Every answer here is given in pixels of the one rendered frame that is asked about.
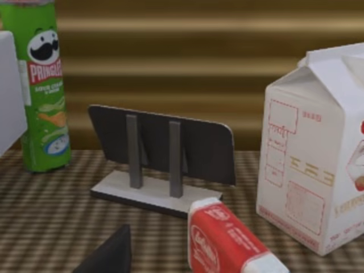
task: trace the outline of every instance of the white carton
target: white carton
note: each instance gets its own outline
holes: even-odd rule
[[[27,130],[14,38],[0,31],[0,156]]]
[[[267,87],[257,212],[319,255],[364,232],[363,122],[364,44],[308,52]]]

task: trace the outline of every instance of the pringles logo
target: pringles logo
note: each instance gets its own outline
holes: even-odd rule
[[[62,67],[59,53],[57,32],[50,28],[35,30],[35,36],[30,40],[27,48],[28,74],[30,83],[38,84],[49,78],[62,77]]]
[[[197,226],[191,227],[193,255],[204,266],[208,273],[218,273],[220,265],[217,250],[212,246],[206,235]]]

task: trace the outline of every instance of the carton gable top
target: carton gable top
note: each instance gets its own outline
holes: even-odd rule
[[[318,81],[315,85],[312,85],[313,79]],[[306,82],[307,88],[302,88],[306,98],[336,102],[346,112],[362,110],[364,43],[307,52],[306,58],[299,62],[296,70],[272,86],[286,86],[289,90],[294,89],[293,86],[298,82]]]

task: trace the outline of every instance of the red box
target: red box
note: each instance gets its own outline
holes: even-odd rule
[[[289,273],[217,198],[191,205],[188,262],[194,273]]]

